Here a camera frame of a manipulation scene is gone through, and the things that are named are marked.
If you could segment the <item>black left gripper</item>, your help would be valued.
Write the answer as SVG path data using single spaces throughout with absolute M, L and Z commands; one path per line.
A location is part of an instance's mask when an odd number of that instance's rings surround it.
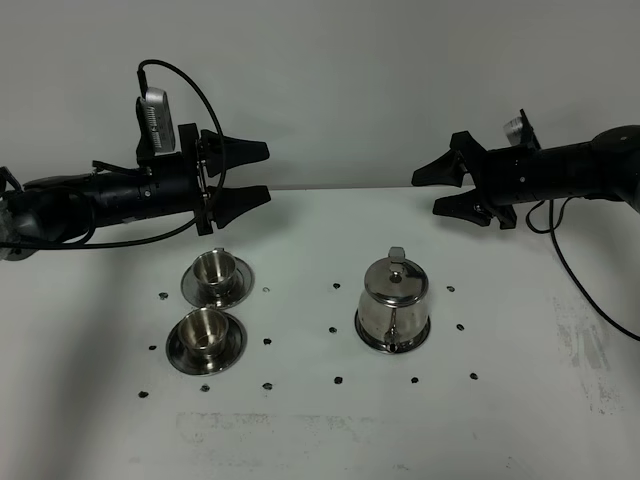
M 224 229 L 245 213 L 271 201 L 265 185 L 223 188 L 226 169 L 269 159 L 265 142 L 222 136 L 192 124 L 178 127 L 186 142 L 180 151 L 158 154 L 151 135 L 141 132 L 137 163 L 147 178 L 145 191 L 153 212 L 173 214 L 191 211 L 201 236 L 213 232 L 213 223 Z

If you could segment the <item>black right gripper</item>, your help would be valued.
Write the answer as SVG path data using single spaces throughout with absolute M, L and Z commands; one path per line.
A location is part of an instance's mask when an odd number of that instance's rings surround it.
M 525 163 L 538 151 L 525 145 L 486 150 L 467 131 L 455 133 L 450 147 L 452 150 L 415 170 L 411 185 L 460 188 L 468 172 L 475 188 L 437 199 L 432 213 L 478 226 L 489 226 L 497 218 L 501 230 L 513 229 L 517 224 L 513 204 L 525 197 L 521 186 Z

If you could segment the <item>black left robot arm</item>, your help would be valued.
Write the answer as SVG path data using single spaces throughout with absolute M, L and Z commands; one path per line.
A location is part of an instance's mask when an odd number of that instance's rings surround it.
M 233 168 L 266 161 L 266 143 L 220 136 L 194 124 L 178 128 L 181 151 L 158 155 L 148 139 L 136 149 L 138 165 L 94 162 L 87 174 L 43 178 L 19 185 L 1 171 L 1 257 L 18 261 L 42 244 L 83 247 L 102 227 L 190 212 L 199 235 L 222 229 L 270 201 L 264 185 L 209 186 Z

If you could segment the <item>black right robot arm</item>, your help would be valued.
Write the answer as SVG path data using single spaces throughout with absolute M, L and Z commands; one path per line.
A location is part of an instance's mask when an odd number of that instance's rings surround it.
M 639 209 L 639 127 L 621 126 L 592 140 L 538 149 L 533 141 L 487 150 L 469 132 L 452 135 L 450 150 L 414 171 L 415 187 L 474 188 L 435 201 L 433 213 L 503 230 L 517 224 L 515 204 L 571 197 L 625 202 Z

